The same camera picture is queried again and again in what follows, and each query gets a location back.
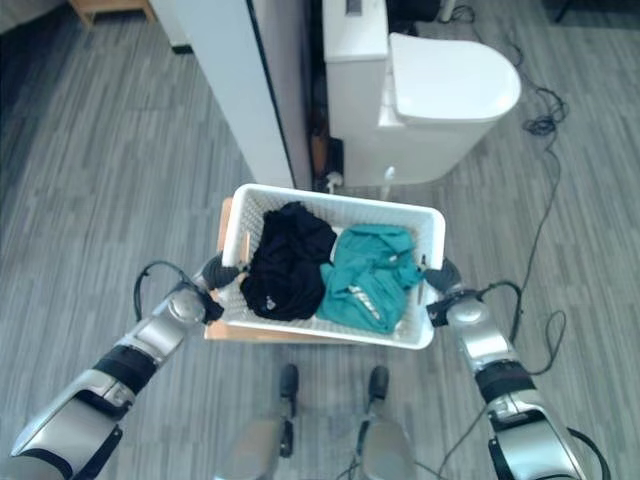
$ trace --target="baseboard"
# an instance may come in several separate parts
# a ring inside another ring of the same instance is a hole
[[[176,55],[186,55],[188,53],[193,53],[191,45],[176,45],[171,47],[171,50],[173,50],[173,53],[175,53]]]

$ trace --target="plastic basket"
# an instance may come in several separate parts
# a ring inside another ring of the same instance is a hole
[[[230,266],[250,260],[262,235],[263,214],[292,201],[302,202],[336,232],[356,223],[405,227],[416,245],[416,262],[424,255],[429,268],[442,266],[445,222],[442,214],[433,208],[253,184],[241,186],[233,196],[222,263]],[[220,291],[225,308],[222,319],[229,325],[410,349],[424,348],[433,338],[433,326],[425,307],[436,300],[436,292],[426,282],[411,290],[407,311],[391,334],[349,328],[315,316],[291,322],[261,318],[247,307],[239,285],[237,280]]]

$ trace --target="electrical wire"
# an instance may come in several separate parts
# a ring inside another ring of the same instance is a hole
[[[162,265],[170,268],[180,276],[180,280],[185,285],[187,285],[191,289],[194,289],[196,292],[198,291],[198,287],[191,281],[189,276],[184,273],[180,267],[174,265],[171,262],[167,262],[166,260],[155,260],[142,269],[142,271],[138,274],[136,282],[133,286],[133,310],[135,312],[136,322],[142,320],[142,299],[140,297],[142,281],[145,277],[149,276],[149,271],[156,265]]]
[[[474,26],[475,20],[476,20],[476,13],[475,13],[475,10],[470,5],[458,5],[453,9],[451,21],[469,24],[477,40],[480,43],[484,43],[482,36],[478,33],[477,29]],[[518,73],[520,74],[520,77],[524,80],[524,83],[529,88],[531,88],[533,93],[542,101],[542,103],[545,106],[545,111],[540,115],[536,116],[535,118],[526,120],[522,124],[522,129],[536,137],[549,137],[549,136],[551,137],[550,140],[545,145],[545,147],[543,148],[543,153],[546,154],[546,158],[549,158],[552,161],[556,170],[554,175],[553,172],[550,170],[548,163],[543,161],[545,172],[551,183],[551,193],[547,200],[542,218],[538,223],[538,227],[536,229],[536,233],[533,239],[533,244],[531,246],[531,250],[527,258],[527,266],[526,266],[525,275],[522,281],[522,287],[519,287],[517,284],[515,284],[510,280],[501,280],[499,282],[490,284],[486,289],[481,291],[478,295],[478,297],[482,299],[482,297],[486,293],[503,286],[509,287],[515,292],[516,306],[515,306],[515,311],[513,315],[511,330],[509,332],[509,340],[512,343],[515,343],[518,337],[518,333],[520,331],[521,323],[522,323],[522,298],[527,289],[527,286],[529,285],[529,281],[531,279],[531,273],[533,271],[533,263],[535,260],[536,252],[538,250],[538,244],[540,241],[542,230],[553,208],[553,204],[558,192],[558,186],[560,185],[560,180],[562,178],[562,164],[560,162],[560,159],[558,158],[558,156],[556,155],[556,153],[553,151],[552,148],[556,140],[558,139],[558,126],[562,122],[564,122],[567,116],[569,115],[569,105],[555,91],[551,90],[550,88],[538,85],[531,79],[531,77],[529,77],[529,75],[525,71],[523,71],[522,66],[525,61],[524,52],[509,36],[507,36],[506,39],[509,46],[517,54],[517,59],[513,62],[513,66],[517,69]],[[554,321],[557,321],[560,324],[558,337],[555,343],[551,339],[551,326],[554,323]],[[547,347],[549,359],[541,369],[535,370],[535,371],[529,371],[528,373],[530,375],[532,376],[542,375],[543,373],[546,373],[549,370],[551,370],[558,356],[558,353],[560,351],[560,346],[562,345],[562,341],[564,339],[566,326],[567,326],[567,316],[566,316],[566,313],[562,310],[557,310],[553,312],[547,318],[547,321],[545,323],[545,344]],[[449,451],[446,453],[440,465],[440,468],[438,468],[438,471],[436,473],[436,477],[438,479],[443,478],[441,474],[447,461],[451,458],[455,450],[471,434],[475,426],[478,424],[478,422],[484,415],[485,411],[486,411],[486,407],[484,407],[478,413],[478,415],[476,415],[475,419],[473,420],[471,425],[467,428],[466,432],[460,437],[460,439],[454,444],[454,446],[451,449],[449,449]],[[589,446],[594,451],[594,453],[598,457],[598,460],[600,461],[603,480],[609,480],[611,478],[611,473],[610,473],[607,461],[602,455],[602,453],[600,452],[600,450],[598,449],[595,442],[593,442],[586,435],[576,430],[573,430],[573,429],[568,429],[568,430],[571,433],[571,435],[582,440],[585,444],[587,444],[587,446]]]
[[[611,469],[609,468],[607,459],[604,458],[604,455],[602,454],[602,452],[600,451],[596,443],[593,440],[591,440],[591,438],[589,438],[587,435],[585,435],[584,433],[574,428],[567,428],[567,430],[572,436],[574,436],[575,438],[583,442],[587,447],[591,449],[591,451],[593,451],[593,453],[596,454],[596,457],[598,457],[598,462],[600,462],[600,470],[602,471],[602,480],[611,480]]]
[[[476,30],[476,11],[470,5],[458,5],[451,11],[451,19],[448,22],[441,23],[464,23],[469,25],[471,31],[480,43],[484,43],[482,37]]]
[[[424,463],[418,462],[417,460],[415,463],[418,467],[426,470],[427,472],[429,472],[431,475],[433,475],[434,477],[436,477],[439,480],[449,480],[447,477],[443,477],[442,475],[438,475],[438,472],[436,472],[433,468],[428,467],[427,465],[425,465]]]
[[[354,454],[353,457],[351,458],[351,462],[349,463],[349,467],[346,470],[340,472],[335,480],[340,480],[345,475],[347,476],[347,480],[353,480],[354,474],[355,474],[355,470],[359,466],[360,466],[360,464],[357,463],[356,456]]]
[[[444,470],[444,467],[447,465],[447,462],[449,461],[451,456],[455,453],[455,451],[458,449],[458,447],[462,445],[462,443],[467,439],[467,437],[469,437],[469,435],[471,435],[471,432],[473,432],[473,429],[476,428],[476,425],[478,424],[478,422],[480,422],[480,419],[484,416],[486,411],[487,411],[487,406],[485,405],[484,407],[482,407],[482,410],[480,410],[478,414],[475,416],[475,418],[473,419],[473,422],[471,422],[471,425],[469,425],[466,432],[462,434],[462,436],[458,439],[458,441],[453,444],[453,447],[451,447],[449,451],[444,455],[444,458],[442,459],[442,462],[438,467],[436,478],[438,479],[443,478],[442,471]]]

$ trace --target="toilet lid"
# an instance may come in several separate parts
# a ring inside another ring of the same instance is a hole
[[[396,111],[409,121],[487,121],[518,101],[518,73],[490,47],[397,33],[390,39]]]

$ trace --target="wooden table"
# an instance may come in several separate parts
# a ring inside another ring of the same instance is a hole
[[[227,236],[227,224],[231,214],[232,198],[225,198],[222,202],[220,214],[220,228],[218,229],[218,251],[224,248],[224,240]],[[204,331],[206,340],[231,340],[239,342],[268,342],[268,343],[349,343],[333,338],[317,337],[315,335],[303,335],[299,333],[274,332],[272,330],[260,330],[257,328],[234,327],[222,320],[213,322]]]
[[[156,16],[149,4],[149,0],[69,0],[69,3],[87,28],[93,26],[95,14],[102,12],[142,10],[149,23],[156,21]]]

